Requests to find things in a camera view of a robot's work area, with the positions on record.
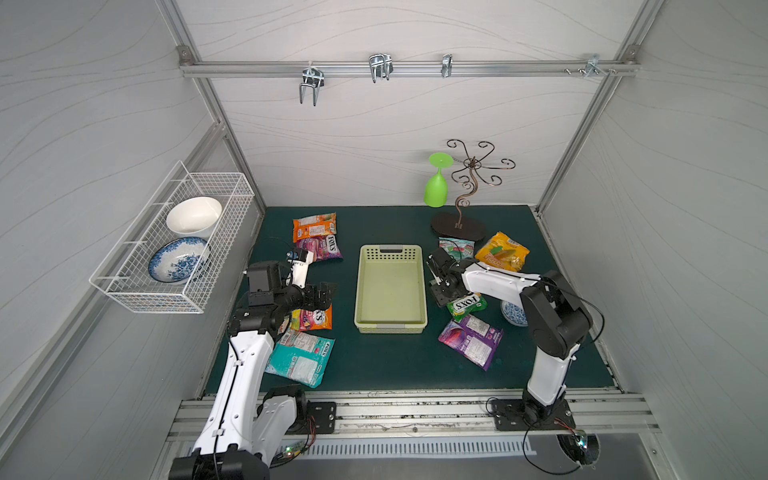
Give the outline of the green Fox's mango candy bag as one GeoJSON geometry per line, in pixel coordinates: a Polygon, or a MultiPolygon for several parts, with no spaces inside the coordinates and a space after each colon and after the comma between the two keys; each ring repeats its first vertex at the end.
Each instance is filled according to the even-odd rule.
{"type": "Polygon", "coordinates": [[[472,293],[447,304],[447,309],[454,319],[461,319],[468,314],[483,311],[486,308],[486,299],[477,293],[472,293]]]}

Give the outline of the Fox's fruits candy bag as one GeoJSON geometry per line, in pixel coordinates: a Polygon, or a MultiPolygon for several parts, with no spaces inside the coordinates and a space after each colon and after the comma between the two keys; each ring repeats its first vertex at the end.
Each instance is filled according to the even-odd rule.
{"type": "Polygon", "coordinates": [[[290,328],[296,331],[331,330],[333,308],[325,310],[294,310],[291,313],[290,328]]]}

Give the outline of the pale green plastic basket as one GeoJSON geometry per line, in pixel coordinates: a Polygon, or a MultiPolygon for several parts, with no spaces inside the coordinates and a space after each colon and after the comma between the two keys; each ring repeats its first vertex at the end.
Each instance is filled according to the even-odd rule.
{"type": "Polygon", "coordinates": [[[420,334],[428,324],[422,249],[360,248],[354,324],[362,334],[420,334]]]}

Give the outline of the purple candy bag back side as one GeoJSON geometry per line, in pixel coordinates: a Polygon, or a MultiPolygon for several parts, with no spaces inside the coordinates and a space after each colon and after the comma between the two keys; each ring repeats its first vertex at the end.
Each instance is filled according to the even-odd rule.
{"type": "Polygon", "coordinates": [[[503,336],[503,330],[467,314],[450,320],[438,340],[483,371],[488,371],[503,336]]]}

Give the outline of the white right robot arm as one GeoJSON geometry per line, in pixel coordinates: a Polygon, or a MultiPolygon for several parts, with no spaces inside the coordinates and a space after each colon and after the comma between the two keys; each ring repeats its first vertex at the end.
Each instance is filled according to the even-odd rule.
{"type": "Polygon", "coordinates": [[[434,277],[430,289],[439,306],[481,294],[523,310],[536,355],[518,411],[528,426],[549,419],[564,401],[573,357],[593,326],[588,309],[570,283],[557,271],[522,274],[476,259],[457,262],[442,248],[434,250],[426,264],[434,277]]]}

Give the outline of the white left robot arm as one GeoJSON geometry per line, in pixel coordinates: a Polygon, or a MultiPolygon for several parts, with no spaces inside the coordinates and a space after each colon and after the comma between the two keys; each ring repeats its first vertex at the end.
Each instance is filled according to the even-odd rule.
{"type": "Polygon", "coordinates": [[[317,429],[304,392],[321,381],[329,339],[294,330],[293,313],[325,311],[334,287],[308,284],[310,259],[246,271],[247,303],[228,322],[225,372],[191,452],[173,460],[171,479],[267,479],[310,446],[317,429]]]}

